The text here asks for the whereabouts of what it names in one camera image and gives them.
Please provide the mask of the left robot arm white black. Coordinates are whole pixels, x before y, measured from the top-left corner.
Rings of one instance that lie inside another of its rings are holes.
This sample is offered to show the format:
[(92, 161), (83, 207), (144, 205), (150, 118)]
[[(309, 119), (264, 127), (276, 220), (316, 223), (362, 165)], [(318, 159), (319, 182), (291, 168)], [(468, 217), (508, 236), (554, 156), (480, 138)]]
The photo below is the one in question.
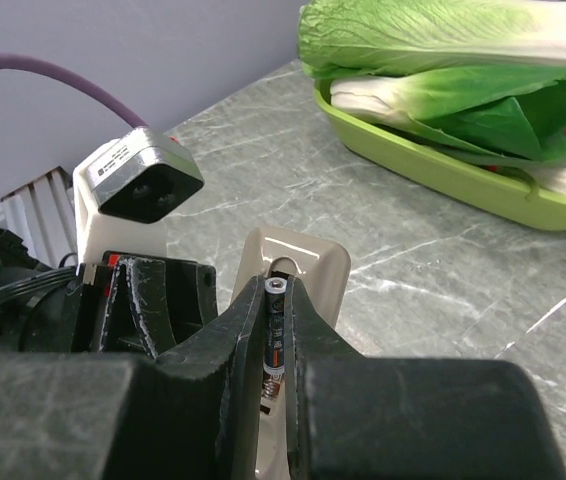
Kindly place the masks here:
[(51, 267), (0, 228), (0, 353), (156, 358), (217, 314), (210, 265), (108, 250), (94, 263)]

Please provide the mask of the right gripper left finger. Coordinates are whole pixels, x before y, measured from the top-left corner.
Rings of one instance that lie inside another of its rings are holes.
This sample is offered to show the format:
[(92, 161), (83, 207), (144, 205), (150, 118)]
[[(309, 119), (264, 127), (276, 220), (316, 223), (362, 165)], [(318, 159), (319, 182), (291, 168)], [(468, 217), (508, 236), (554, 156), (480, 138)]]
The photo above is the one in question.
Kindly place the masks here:
[(251, 479), (264, 280), (156, 359), (0, 353), (0, 479)]

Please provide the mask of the black battery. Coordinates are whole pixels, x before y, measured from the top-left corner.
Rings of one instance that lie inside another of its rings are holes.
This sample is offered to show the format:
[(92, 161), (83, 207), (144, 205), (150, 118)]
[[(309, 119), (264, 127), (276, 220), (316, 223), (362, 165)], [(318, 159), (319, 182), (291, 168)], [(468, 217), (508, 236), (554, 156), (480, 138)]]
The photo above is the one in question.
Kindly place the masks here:
[(265, 281), (264, 371), (269, 375), (284, 372), (284, 307), (287, 280), (272, 277)]

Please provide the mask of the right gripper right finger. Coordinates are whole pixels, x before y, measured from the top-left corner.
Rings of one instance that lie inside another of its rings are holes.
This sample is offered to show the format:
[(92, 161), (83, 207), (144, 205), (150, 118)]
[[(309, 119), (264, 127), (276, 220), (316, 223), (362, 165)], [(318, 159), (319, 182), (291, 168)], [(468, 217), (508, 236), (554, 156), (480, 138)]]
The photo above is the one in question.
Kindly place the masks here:
[(292, 337), (292, 478), (566, 478), (540, 396), (518, 365), (367, 357), (341, 336), (323, 346), (308, 331)]

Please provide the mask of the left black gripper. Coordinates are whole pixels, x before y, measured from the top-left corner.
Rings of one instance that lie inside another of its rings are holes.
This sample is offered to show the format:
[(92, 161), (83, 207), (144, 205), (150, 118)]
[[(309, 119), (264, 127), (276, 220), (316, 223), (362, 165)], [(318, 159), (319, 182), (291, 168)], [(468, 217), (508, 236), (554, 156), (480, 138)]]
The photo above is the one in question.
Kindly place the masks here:
[(213, 266), (108, 252), (79, 268), (9, 274), (0, 284), (0, 352), (156, 358), (217, 314)]

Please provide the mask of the white remote control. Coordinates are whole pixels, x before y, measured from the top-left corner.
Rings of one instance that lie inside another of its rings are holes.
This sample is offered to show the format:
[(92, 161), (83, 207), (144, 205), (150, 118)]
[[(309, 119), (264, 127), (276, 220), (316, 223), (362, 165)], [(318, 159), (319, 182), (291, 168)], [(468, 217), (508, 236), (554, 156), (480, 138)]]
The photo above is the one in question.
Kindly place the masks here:
[(247, 281), (260, 275), (287, 280), (284, 307), (284, 372), (264, 371), (255, 477), (289, 479), (294, 461), (289, 458), (295, 437), (289, 428), (297, 419), (293, 332), (308, 331), (323, 346), (335, 338), (345, 287), (351, 269), (347, 250), (339, 243), (274, 226), (253, 229), (245, 240), (232, 297)]

